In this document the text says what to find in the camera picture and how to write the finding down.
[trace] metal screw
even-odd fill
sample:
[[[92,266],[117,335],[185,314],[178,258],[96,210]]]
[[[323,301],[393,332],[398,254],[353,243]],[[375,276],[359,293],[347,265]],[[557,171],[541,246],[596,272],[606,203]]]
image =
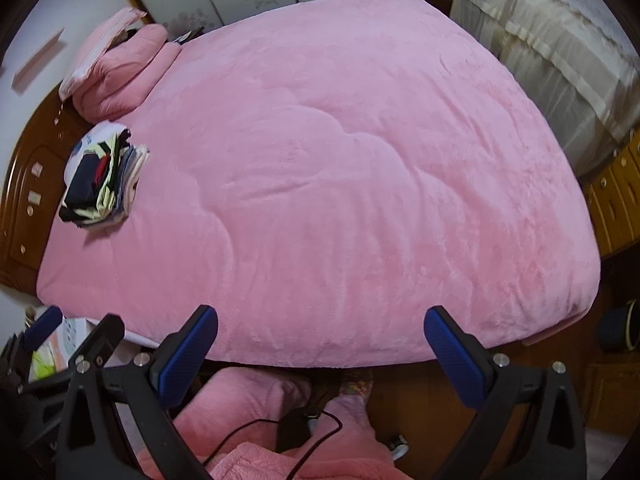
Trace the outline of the metal screw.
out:
[[[564,374],[566,372],[566,366],[564,366],[564,363],[562,361],[555,361],[551,365],[551,368],[556,374]]]
[[[508,355],[505,354],[495,354],[494,355],[494,363],[496,363],[500,368],[504,368],[505,366],[509,366],[511,360]]]
[[[89,371],[89,368],[91,368],[91,363],[89,361],[80,361],[76,367],[76,371],[79,374],[84,374]]]
[[[149,361],[151,361],[151,356],[146,352],[142,352],[142,354],[138,354],[133,358],[133,364],[136,366],[144,366],[149,364]]]

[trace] headboard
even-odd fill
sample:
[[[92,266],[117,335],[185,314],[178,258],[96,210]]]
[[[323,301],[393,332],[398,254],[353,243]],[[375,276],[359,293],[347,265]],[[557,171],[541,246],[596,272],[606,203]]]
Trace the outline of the headboard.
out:
[[[14,149],[0,199],[0,283],[36,293],[36,278],[64,191],[66,160],[91,129],[56,86],[29,119]]]

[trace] sticker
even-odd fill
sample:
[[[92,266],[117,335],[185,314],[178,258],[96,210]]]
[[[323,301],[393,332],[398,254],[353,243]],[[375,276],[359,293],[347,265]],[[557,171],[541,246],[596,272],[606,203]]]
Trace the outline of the sticker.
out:
[[[40,199],[42,198],[42,196],[40,195],[40,193],[36,193],[35,191],[30,191],[29,192],[29,197],[28,197],[28,201],[32,204],[35,205],[40,205]]]
[[[39,162],[36,162],[31,167],[31,174],[35,176],[40,176],[42,174],[42,164],[40,164]]]

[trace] white wall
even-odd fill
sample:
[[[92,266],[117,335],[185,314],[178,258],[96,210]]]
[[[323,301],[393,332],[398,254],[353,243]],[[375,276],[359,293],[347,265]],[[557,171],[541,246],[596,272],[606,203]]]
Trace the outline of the white wall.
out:
[[[33,8],[9,46],[0,69],[0,186],[4,184],[6,168],[22,130],[42,99],[62,79],[75,50],[98,23],[129,5],[127,0],[40,0]],[[66,43],[64,49],[23,94],[15,92],[11,88],[15,72],[63,27],[60,41]],[[30,301],[28,296],[0,289],[0,348],[4,346],[5,332],[21,330],[22,309]]]

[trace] dark blue bucket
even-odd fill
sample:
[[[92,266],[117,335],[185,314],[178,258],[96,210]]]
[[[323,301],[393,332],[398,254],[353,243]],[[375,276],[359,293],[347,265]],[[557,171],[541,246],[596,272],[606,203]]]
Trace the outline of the dark blue bucket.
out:
[[[605,351],[631,352],[640,342],[640,302],[605,312],[598,324],[598,341]]]

